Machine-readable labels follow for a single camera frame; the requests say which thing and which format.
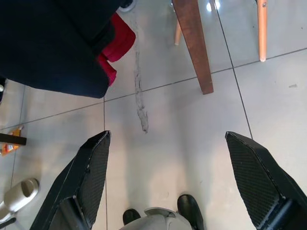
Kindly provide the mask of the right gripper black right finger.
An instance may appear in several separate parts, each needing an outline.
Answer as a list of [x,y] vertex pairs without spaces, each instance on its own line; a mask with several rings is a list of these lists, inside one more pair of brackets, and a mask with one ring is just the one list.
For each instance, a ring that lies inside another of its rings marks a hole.
[[305,230],[307,196],[254,140],[227,131],[225,139],[241,198],[258,230]]

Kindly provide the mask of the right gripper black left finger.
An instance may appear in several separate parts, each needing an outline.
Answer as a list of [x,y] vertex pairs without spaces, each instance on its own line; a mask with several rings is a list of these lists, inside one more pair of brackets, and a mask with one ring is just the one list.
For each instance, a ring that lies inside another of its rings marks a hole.
[[89,138],[57,176],[32,230],[90,230],[104,190],[111,132]]

